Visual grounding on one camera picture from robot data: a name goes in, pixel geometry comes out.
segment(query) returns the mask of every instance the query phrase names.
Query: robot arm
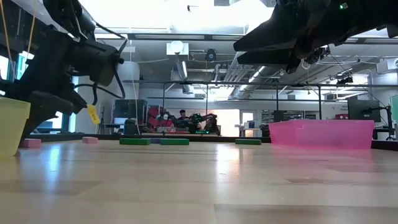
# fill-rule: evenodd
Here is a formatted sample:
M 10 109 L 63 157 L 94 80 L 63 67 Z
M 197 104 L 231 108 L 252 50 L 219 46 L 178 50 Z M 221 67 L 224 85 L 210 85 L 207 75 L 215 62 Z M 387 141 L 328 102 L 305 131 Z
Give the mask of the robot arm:
M 75 91 L 74 75 L 89 76 L 94 82 L 90 86 L 95 96 L 96 89 L 100 88 L 97 86 L 108 86 L 115 76 L 122 88 L 121 98 L 124 98 L 117 66 L 124 62 L 120 53 L 127 39 L 119 50 L 97 42 L 94 30 L 96 26 L 102 26 L 92 19 L 78 0 L 44 0 L 43 4 L 52 19 L 78 41 L 52 26 L 48 27 L 22 78 L 0 84 L 0 90 L 6 92 L 5 97 L 31 103 L 22 139 L 42 122 L 54 118 L 57 111 L 71 115 L 87 107 L 86 101 Z

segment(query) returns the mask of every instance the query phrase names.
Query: duct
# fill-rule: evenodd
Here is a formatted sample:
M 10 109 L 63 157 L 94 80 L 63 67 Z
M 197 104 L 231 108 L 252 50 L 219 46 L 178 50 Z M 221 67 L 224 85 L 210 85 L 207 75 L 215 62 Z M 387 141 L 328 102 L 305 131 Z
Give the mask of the duct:
M 181 81 L 186 80 L 188 78 L 187 64 L 185 63 L 185 61 L 180 60 L 178 55 L 175 56 L 175 62 Z M 183 85 L 182 92 L 184 94 L 193 94 L 193 87 L 190 85 Z
M 224 81 L 229 82 L 229 80 L 231 79 L 231 77 L 236 73 L 236 69 L 238 68 L 238 57 L 241 56 L 243 53 L 242 52 L 238 52 L 236 53 L 231 65 L 229 66 Z
M 274 67 L 262 66 L 254 73 L 249 79 L 249 83 L 266 82 L 269 78 L 263 78 L 264 76 L 274 76 L 279 74 L 280 69 Z M 235 88 L 230 97 L 248 97 L 250 92 L 259 88 L 259 85 L 241 85 L 239 88 Z
M 236 77 L 235 80 L 233 80 L 233 82 L 240 82 L 242 80 L 242 78 L 249 72 L 252 70 L 252 65 L 244 65 L 243 68 L 241 69 L 241 73 Z
M 285 87 L 278 93 L 278 95 L 280 95 L 283 91 L 285 91 L 287 87 L 288 87 L 288 86 L 285 86 Z
M 215 75 L 213 82 L 217 82 L 218 75 L 220 74 L 220 67 L 220 64 L 216 64 L 216 67 L 214 68 Z

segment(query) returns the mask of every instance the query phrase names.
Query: pink block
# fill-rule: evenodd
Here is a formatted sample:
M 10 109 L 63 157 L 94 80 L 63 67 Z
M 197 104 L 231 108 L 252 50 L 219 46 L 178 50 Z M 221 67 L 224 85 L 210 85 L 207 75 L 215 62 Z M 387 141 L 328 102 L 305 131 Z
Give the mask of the pink block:
M 83 143 L 85 143 L 85 144 L 97 144 L 98 143 L 98 138 L 83 137 Z
M 374 121 L 290 120 L 269 124 L 271 142 L 314 149 L 370 149 Z
M 27 147 L 27 148 L 40 148 L 42 146 L 41 139 L 24 139 L 19 144 L 19 147 Z

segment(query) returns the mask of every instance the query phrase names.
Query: desk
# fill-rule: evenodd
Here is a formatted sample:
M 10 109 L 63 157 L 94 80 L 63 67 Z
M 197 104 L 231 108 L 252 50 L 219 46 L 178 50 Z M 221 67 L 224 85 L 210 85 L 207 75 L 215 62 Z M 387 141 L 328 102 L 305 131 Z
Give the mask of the desk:
M 388 133 L 388 132 L 389 132 L 388 128 L 375 128 L 373 130 L 373 139 L 374 140 L 378 140 L 379 139 L 379 136 L 378 136 L 379 133 Z
M 106 133 L 106 128 L 109 128 L 109 134 L 112 134 L 114 132 L 115 128 L 120 128 L 124 124 L 99 124 L 99 128 L 97 133 L 98 134 L 105 134 Z
M 218 137 L 217 134 L 184 134 L 184 133 L 142 133 L 142 136 L 202 136 L 202 137 Z
M 243 134 L 244 134 L 243 137 L 255 137 L 255 138 L 262 137 L 262 131 L 259 128 L 244 128 Z

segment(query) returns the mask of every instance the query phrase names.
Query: metal frame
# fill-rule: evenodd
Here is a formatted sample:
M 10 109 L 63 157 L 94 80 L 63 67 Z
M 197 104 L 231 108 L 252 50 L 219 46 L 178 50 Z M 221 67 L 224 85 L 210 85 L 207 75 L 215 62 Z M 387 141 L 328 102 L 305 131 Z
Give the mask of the metal frame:
M 124 83 L 129 83 L 132 80 L 124 80 Z M 166 85 L 167 84 L 181 84 L 181 85 L 192 85 L 192 84 L 202 84 L 206 85 L 206 114 L 208 111 L 208 90 L 209 85 L 259 85 L 259 86 L 275 86 L 276 100 L 274 99 L 242 99 L 251 101 L 276 101 L 277 110 L 279 110 L 280 101 L 317 101 L 319 103 L 319 119 L 322 119 L 322 102 L 335 102 L 336 100 L 323 100 L 322 99 L 322 87 L 355 87 L 355 88 L 398 88 L 398 85 L 332 85 L 332 84 L 320 84 L 320 83 L 254 83 L 254 82 L 202 82 L 202 81 L 167 81 L 167 82 L 155 82 L 155 81 L 144 81 L 138 80 L 134 83 L 160 83 L 163 84 L 163 108 L 165 108 L 166 99 L 180 100 L 181 98 L 166 98 Z M 292 86 L 292 87 L 318 87 L 318 100 L 280 100 L 279 99 L 279 87 L 280 86 Z
M 122 136 L 117 134 L 31 134 L 29 138 L 41 139 L 42 142 L 76 141 L 82 137 L 96 137 L 99 140 L 119 140 L 120 138 L 141 138 L 142 136 Z M 146 138 L 159 138 L 159 136 L 145 136 Z M 162 136 L 162 138 L 181 138 L 181 136 Z M 242 137 L 203 137 L 185 136 L 191 142 L 235 142 L 235 139 Z M 271 143 L 270 138 L 246 138 L 260 139 L 263 143 Z M 388 151 L 398 151 L 397 141 L 372 141 L 372 149 L 382 149 Z

